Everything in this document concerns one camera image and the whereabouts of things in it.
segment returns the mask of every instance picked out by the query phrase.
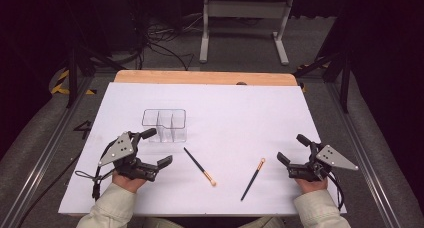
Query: yellow tape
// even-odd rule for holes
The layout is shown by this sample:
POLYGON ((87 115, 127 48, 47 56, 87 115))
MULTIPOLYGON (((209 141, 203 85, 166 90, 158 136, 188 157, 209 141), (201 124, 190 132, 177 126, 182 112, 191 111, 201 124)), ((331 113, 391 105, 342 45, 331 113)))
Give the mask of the yellow tape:
POLYGON ((302 92, 305 93, 306 92, 306 86, 305 83, 300 82, 300 88, 302 89, 302 92))
MULTIPOLYGON (((56 94, 56 93, 60 93, 60 94, 64 94, 64 95, 69 95, 69 89, 63 89, 62 88, 62 84, 63 82, 66 80, 66 77, 69 76, 69 70, 68 68, 65 68, 65 70, 62 72, 62 74, 60 74, 59 79, 56 82, 56 85, 53 87, 51 93, 52 94, 56 94)), ((97 94, 97 90, 87 90, 85 92, 86 95, 95 95, 97 94)))

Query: hand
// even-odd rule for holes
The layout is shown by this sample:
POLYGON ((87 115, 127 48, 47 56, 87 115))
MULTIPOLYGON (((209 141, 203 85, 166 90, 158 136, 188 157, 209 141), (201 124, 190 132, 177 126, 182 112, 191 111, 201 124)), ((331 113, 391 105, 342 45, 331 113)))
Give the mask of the hand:
POLYGON ((112 174, 112 183, 124 188, 125 190, 129 192, 137 193, 138 188, 144 185, 144 183, 146 183, 146 180, 143 180, 143 179, 131 180, 128 177, 119 175, 117 171, 114 171, 112 174))
POLYGON ((328 187, 328 179, 325 178, 323 181, 307 181, 304 179, 295 179, 297 184, 300 186, 303 194, 317 191, 317 190, 326 190, 328 187))

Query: white sleeve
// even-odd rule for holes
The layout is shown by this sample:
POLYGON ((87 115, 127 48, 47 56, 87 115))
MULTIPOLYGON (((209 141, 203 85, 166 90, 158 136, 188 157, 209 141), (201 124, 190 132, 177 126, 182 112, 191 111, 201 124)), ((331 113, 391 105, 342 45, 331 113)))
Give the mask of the white sleeve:
POLYGON ((111 183, 91 211, 79 221, 77 228, 121 228, 133 216, 136 194, 111 183))
POLYGON ((350 227, 334 204, 327 190, 319 190, 303 194, 294 200, 304 227, 350 227))

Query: gray surface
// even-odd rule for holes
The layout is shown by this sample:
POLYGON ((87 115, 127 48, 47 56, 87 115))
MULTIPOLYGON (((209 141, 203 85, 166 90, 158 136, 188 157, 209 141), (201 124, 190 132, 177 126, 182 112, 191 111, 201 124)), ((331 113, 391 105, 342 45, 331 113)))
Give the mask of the gray surface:
MULTIPOLYGON (((273 31, 272 28, 278 27, 278 22, 272 20, 262 20, 258 25, 252 27, 233 20, 212 22, 209 59, 206 64, 198 62, 201 41, 201 32, 198 30, 193 30, 171 42, 161 42, 160 44, 179 55, 193 53, 194 59, 191 62, 190 70, 291 73, 296 70, 297 66, 313 61, 333 21, 332 18, 289 20, 283 37, 283 43, 290 61, 289 66, 280 65, 270 36, 273 31)), ((187 64, 190 56, 183 57, 183 60, 187 64)), ((182 65, 175 57, 163 56, 151 52, 149 49, 146 49, 143 65, 151 69, 182 70, 182 65)), ((133 68, 134 64, 130 63, 126 66, 133 68)), ((333 102, 328 84, 316 79, 316 75, 320 72, 322 71, 314 71, 307 76, 309 78, 300 79, 306 84, 307 91, 304 94, 318 133, 323 143, 331 144, 332 147, 356 163, 354 144, 343 123, 340 112, 338 112, 339 106, 333 102)), ((34 194, 34 198, 41 194, 60 171, 70 163, 70 159, 75 157, 83 148, 85 140, 82 139, 82 132, 73 131, 73 128, 86 120, 95 121, 107 84, 113 78, 113 73, 96 74, 90 88, 97 89, 98 93, 96 95, 84 95, 81 104, 76 108, 76 113, 60 141, 52 162, 34 194)), ((396 217, 402 227, 424 227, 417 201, 362 100, 354 79, 352 81, 348 99, 349 117, 369 159, 372 161, 396 217)), ((0 162, 0 200, 2 201, 0 220, 4 220, 13 205, 29 172, 54 132, 60 116, 64 113, 66 104, 66 95, 55 94, 53 99, 25 127, 0 162)), ((70 178, 72 171, 73 167, 37 203, 23 227, 75 227, 79 218, 57 213, 66 190, 65 183, 70 178)), ((386 227, 363 173, 340 169, 335 171, 345 192, 348 210, 345 217, 349 220, 351 226, 358 228, 386 227)), ((285 220, 287 227, 302 227, 298 217, 286 217, 285 220)), ((135 217, 130 222, 129 227, 140 227, 141 222, 141 218, 135 217)))

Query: black cable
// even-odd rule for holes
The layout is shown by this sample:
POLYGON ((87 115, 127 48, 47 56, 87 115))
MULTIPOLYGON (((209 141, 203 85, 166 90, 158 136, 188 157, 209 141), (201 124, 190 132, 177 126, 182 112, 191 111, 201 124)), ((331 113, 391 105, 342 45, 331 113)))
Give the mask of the black cable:
MULTIPOLYGON (((334 174, 333 172, 331 172, 331 174, 333 174, 333 177, 337 181, 337 183, 340 184, 340 179, 336 176, 336 174, 334 174)), ((337 204, 340 204, 340 190, 339 190, 339 188, 337 188, 337 204)))
POLYGON ((144 50, 141 52, 141 55, 139 55, 138 58, 140 59, 138 69, 142 70, 143 69, 143 62, 144 62, 144 50))
POLYGON ((149 40, 154 40, 156 42, 160 41, 172 41, 176 37, 178 37, 178 32, 175 31, 173 28, 158 28, 159 24, 152 24, 148 28, 147 36, 149 37, 149 40))
POLYGON ((172 51, 170 51, 169 49, 167 49, 167 48, 165 48, 165 47, 163 47, 163 46, 160 46, 160 45, 158 45, 158 44, 155 44, 155 43, 150 43, 150 45, 154 45, 154 46, 157 46, 157 47, 160 47, 160 48, 162 48, 162 49, 164 49, 164 50, 166 50, 166 51, 168 51, 169 53, 171 53, 171 54, 173 54, 175 57, 177 57, 177 59, 178 60, 180 60, 180 62, 183 64, 183 66, 184 66, 184 69, 186 70, 186 71, 188 71, 188 68, 187 68, 187 66, 186 66, 186 64, 184 63, 184 61, 177 55, 177 54, 175 54, 174 52, 172 52, 172 51))
MULTIPOLYGON (((152 49, 152 48, 151 48, 151 50, 152 50, 153 52, 155 52, 155 53, 160 54, 160 55, 164 55, 164 56, 174 56, 174 55, 172 55, 172 54, 165 54, 165 53, 162 53, 162 52, 160 52, 160 51, 158 51, 158 50, 155 50, 155 49, 152 49)), ((186 56, 194 56, 194 54, 193 54, 193 53, 190 53, 190 54, 177 55, 177 56, 179 56, 179 57, 186 57, 186 56)))
POLYGON ((190 67, 190 64, 191 64, 191 61, 193 60, 193 58, 194 58, 194 54, 191 54, 191 58, 190 58, 190 61, 188 62, 187 67, 190 67))
POLYGON ((333 176, 331 176, 328 172, 326 172, 325 170, 322 170, 324 173, 326 173, 326 175, 330 178, 331 181, 333 181, 334 185, 336 185, 337 189, 340 192, 340 202, 339 202, 339 206, 338 209, 341 210, 344 204, 344 193, 342 188, 340 187, 339 183, 336 181, 336 179, 334 179, 333 176))
MULTIPOLYGON (((112 147, 112 145, 115 143, 115 141, 116 140, 110 142, 109 145, 105 148, 105 150, 102 153, 102 156, 100 157, 100 160, 106 155, 107 151, 109 150, 110 147, 112 147)), ((96 201, 100 197, 100 185, 101 185, 102 181, 104 179, 106 179, 107 177, 109 177, 109 175, 115 170, 115 168, 114 168, 111 171, 109 171, 108 173, 106 173, 105 175, 100 175, 100 169, 101 169, 101 166, 97 166, 96 174, 94 176, 91 176, 91 175, 89 175, 89 174, 87 174, 86 172, 83 172, 83 171, 75 171, 75 175, 80 176, 80 177, 84 177, 84 178, 89 178, 94 182, 93 193, 92 193, 91 196, 96 201)))
POLYGON ((62 178, 62 176, 66 173, 66 171, 75 163, 75 161, 81 156, 81 152, 80 151, 78 153, 77 156, 75 156, 75 158, 71 161, 71 163, 68 164, 68 166, 66 166, 66 168, 59 174, 59 176, 56 177, 56 179, 53 180, 53 182, 40 194, 40 196, 38 196, 38 198, 32 203, 32 205, 28 208, 28 210, 25 212, 25 214, 22 216, 19 225, 17 226, 18 228, 22 226, 22 224, 24 223, 25 219, 27 218, 27 216, 29 215, 29 213, 32 211, 32 209, 34 209, 35 205, 37 205, 37 203, 41 200, 41 198, 43 198, 43 196, 47 193, 47 191, 49 191, 58 181, 60 178, 62 178))
POLYGON ((259 19, 259 18, 250 18, 250 19, 249 18, 232 18, 230 20, 235 21, 235 22, 240 23, 240 24, 243 24, 243 25, 248 26, 248 27, 253 27, 253 26, 259 24, 259 21, 261 21, 263 19, 259 19))
MULTIPOLYGON (((137 52, 135 54, 132 54, 132 55, 130 55, 130 56, 126 57, 126 58, 123 58, 121 60, 113 60, 113 62, 115 62, 118 65, 127 64, 127 63, 129 63, 129 62, 137 59, 137 57, 139 56, 140 53, 141 52, 139 50, 137 50, 137 52)), ((107 65, 106 63, 103 63, 103 62, 94 61, 94 60, 91 60, 91 62, 94 65, 96 65, 97 67, 100 67, 100 68, 110 67, 109 65, 107 65)))

